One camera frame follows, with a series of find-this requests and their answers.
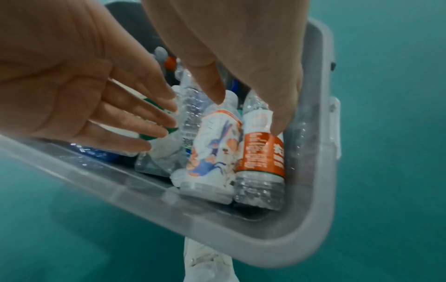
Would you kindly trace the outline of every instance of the gray plastic bin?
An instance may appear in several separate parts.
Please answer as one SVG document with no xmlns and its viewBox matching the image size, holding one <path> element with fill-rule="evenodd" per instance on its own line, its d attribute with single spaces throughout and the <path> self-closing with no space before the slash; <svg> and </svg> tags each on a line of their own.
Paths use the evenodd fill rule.
<svg viewBox="0 0 446 282">
<path fill-rule="evenodd" d="M 339 101 L 329 96 L 333 62 L 331 32 L 310 19 L 299 101 L 302 109 L 311 112 L 308 121 L 314 134 L 311 143 L 296 143 L 298 115 L 285 132 L 286 203 L 280 212 L 248 213 L 181 198 L 169 192 L 171 184 L 163 180 L 92 159 L 85 162 L 75 152 L 35 139 L 0 136 L 0 153 L 242 262 L 267 268 L 288 266 L 319 247 L 333 218 L 336 154 L 340 155 L 335 145 L 339 144 Z"/>
</svg>

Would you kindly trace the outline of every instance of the white sneaker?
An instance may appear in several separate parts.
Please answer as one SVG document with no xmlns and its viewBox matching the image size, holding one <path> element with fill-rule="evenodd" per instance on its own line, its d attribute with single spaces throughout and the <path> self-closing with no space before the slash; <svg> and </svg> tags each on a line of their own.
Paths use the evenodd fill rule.
<svg viewBox="0 0 446 282">
<path fill-rule="evenodd" d="M 185 282 L 239 282 L 232 258 L 192 239 L 184 241 Z"/>
</svg>

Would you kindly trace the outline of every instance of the hand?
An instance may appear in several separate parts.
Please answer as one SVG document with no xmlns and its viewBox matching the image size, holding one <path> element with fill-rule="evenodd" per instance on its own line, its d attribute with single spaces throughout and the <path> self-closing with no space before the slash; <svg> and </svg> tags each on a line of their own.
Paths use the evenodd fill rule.
<svg viewBox="0 0 446 282">
<path fill-rule="evenodd" d="M 216 103 L 224 85 L 219 60 L 254 89 L 282 132 L 297 107 L 309 0 L 143 0 L 167 46 Z"/>
<path fill-rule="evenodd" d="M 110 79 L 177 109 L 158 63 L 99 2 L 2 1 L 1 133 L 148 151 L 148 142 L 96 123 L 164 137 L 175 120 Z"/>
</svg>

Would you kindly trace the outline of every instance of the bin handle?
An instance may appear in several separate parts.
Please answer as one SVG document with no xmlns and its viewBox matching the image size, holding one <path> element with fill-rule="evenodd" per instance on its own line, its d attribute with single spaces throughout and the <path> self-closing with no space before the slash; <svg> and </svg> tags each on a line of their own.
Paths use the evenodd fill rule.
<svg viewBox="0 0 446 282">
<path fill-rule="evenodd" d="M 341 102 L 330 97 L 330 141 L 336 146 L 336 159 L 342 156 L 341 150 Z"/>
</svg>

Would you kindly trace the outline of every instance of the teal floor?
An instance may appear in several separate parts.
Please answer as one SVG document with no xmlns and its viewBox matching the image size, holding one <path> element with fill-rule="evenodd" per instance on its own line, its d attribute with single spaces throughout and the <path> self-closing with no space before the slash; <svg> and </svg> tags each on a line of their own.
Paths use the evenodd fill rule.
<svg viewBox="0 0 446 282">
<path fill-rule="evenodd" d="M 322 247 L 241 282 L 446 281 L 446 5 L 314 0 L 342 102 L 336 212 Z M 0 281 L 182 281 L 183 238 L 0 159 Z"/>
</svg>

